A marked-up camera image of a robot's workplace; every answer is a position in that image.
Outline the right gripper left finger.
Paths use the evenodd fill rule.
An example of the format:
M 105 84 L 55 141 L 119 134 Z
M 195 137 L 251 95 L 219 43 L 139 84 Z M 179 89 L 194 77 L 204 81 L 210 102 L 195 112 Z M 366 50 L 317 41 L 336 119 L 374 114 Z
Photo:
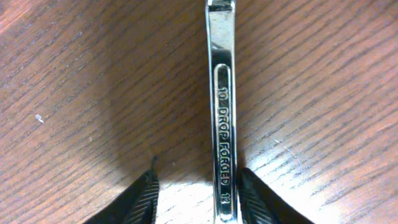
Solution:
M 85 224 L 155 224 L 159 199 L 156 161 L 157 157 L 153 157 L 150 169 Z

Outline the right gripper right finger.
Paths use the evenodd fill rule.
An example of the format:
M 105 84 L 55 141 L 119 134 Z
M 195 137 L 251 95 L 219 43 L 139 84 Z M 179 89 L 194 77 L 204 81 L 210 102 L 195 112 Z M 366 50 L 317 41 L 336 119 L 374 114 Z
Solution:
M 238 194 L 245 224 L 313 224 L 247 167 L 239 171 Z

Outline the silver combination wrench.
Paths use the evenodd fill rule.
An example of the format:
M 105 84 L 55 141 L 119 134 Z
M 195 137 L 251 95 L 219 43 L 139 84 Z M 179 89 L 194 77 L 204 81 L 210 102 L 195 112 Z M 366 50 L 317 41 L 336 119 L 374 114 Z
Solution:
M 215 223 L 238 222 L 235 15 L 234 0 L 206 1 Z

